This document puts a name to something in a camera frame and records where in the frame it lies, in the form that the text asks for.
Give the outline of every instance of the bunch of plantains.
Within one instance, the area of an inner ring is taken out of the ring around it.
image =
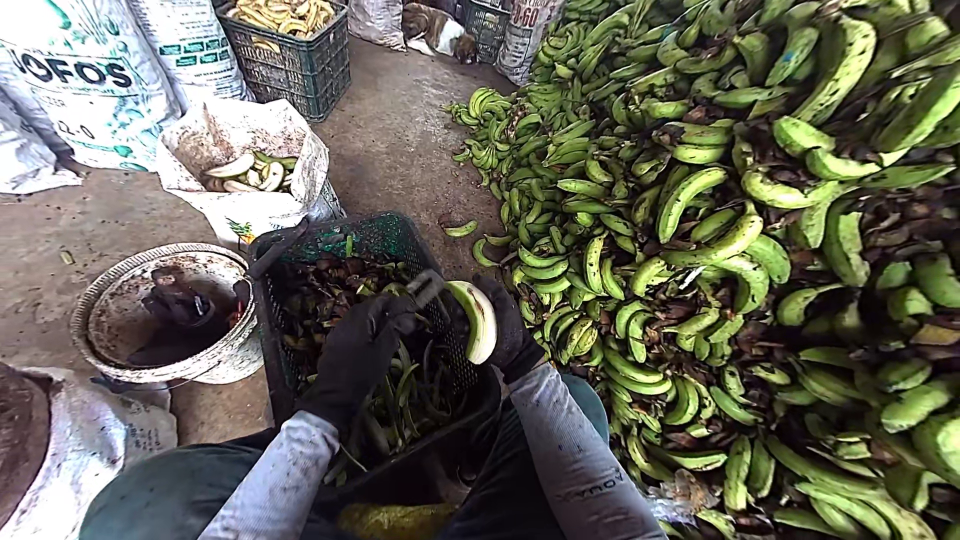
[[[719,496],[669,534],[960,538],[960,35],[924,0],[604,15],[446,108],[502,202],[477,260],[637,483]]]

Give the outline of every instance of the black plastic crate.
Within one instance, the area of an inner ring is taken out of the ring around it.
[[[217,9],[247,86],[258,102],[286,99],[308,122],[326,120],[350,86],[347,6],[330,5],[336,13],[333,21],[309,40],[227,17],[232,2]],[[279,52],[254,46],[254,37],[275,43]]]
[[[510,12],[501,9],[498,0],[467,0],[464,9],[464,29],[477,40],[477,61],[494,63]]]
[[[294,234],[293,229],[282,229],[259,236],[250,248],[248,258],[253,264],[263,257],[275,243]],[[321,251],[343,257],[347,237],[353,238],[353,252],[359,256],[387,256],[403,261],[414,275],[431,268],[441,273],[440,267],[420,238],[413,221],[402,214],[384,212],[368,218],[347,218],[316,222],[280,257],[278,262],[312,262]],[[270,403],[277,426],[294,412],[294,400],[299,378],[298,365],[316,358],[301,358],[303,352],[288,348],[283,342],[282,329],[286,312],[275,297],[271,272],[253,282],[253,297],[263,346],[264,367]],[[495,414],[500,403],[500,386],[487,365],[474,365],[467,360],[463,340],[450,329],[448,316],[438,300],[426,306],[424,314],[434,326],[438,338],[446,345],[448,357],[443,358],[454,375],[454,393],[466,394],[467,404],[461,417],[444,428],[427,434],[398,454],[376,466],[367,474],[349,480],[334,488],[322,486],[319,499],[351,500],[369,503],[418,504],[424,500],[411,499],[409,481],[422,479],[422,473],[411,474],[418,461],[438,451],[440,455],[456,456],[468,450],[472,431]]]

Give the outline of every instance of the brown and white dog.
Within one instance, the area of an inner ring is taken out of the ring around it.
[[[476,39],[449,13],[423,4],[403,6],[403,37],[407,46],[427,56],[440,53],[460,63],[474,63],[477,57]]]

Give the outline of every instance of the concrete floor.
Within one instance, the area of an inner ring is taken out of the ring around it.
[[[315,131],[330,148],[330,181],[350,215],[394,209],[412,217],[448,279],[478,268],[471,239],[438,225],[480,221],[499,232],[499,206],[472,166],[450,159],[465,137],[440,107],[478,86],[512,86],[491,66],[464,66],[350,39],[352,85]],[[0,361],[91,372],[67,330],[76,298],[119,260],[155,246],[215,243],[198,211],[160,190],[156,175],[83,169],[84,185],[28,197],[0,195]],[[69,251],[75,264],[60,260]],[[234,384],[173,390],[180,443],[216,442],[271,422],[261,369]]]

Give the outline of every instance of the gloved hand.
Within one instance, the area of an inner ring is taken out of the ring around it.
[[[350,308],[326,337],[317,378],[297,402],[337,429],[349,430],[364,399],[390,369],[400,336],[417,326],[409,296],[381,294]]]
[[[543,350],[523,326],[523,317],[514,298],[496,280],[479,274],[473,276],[473,284],[493,304],[496,313],[496,347],[490,362],[503,372],[507,384],[523,377],[543,359]]]

